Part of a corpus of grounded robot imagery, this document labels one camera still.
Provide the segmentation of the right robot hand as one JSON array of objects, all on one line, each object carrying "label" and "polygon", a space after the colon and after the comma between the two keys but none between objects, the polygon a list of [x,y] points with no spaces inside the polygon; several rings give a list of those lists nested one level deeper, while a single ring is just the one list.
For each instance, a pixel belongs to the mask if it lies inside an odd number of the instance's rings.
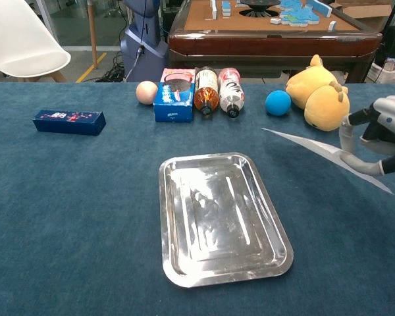
[{"label": "right robot hand", "polygon": [[[365,162],[354,155],[354,126],[367,123],[360,143],[367,149],[387,155],[376,163]],[[340,159],[353,170],[370,176],[395,172],[395,95],[380,97],[369,107],[346,115],[339,128]]]}]

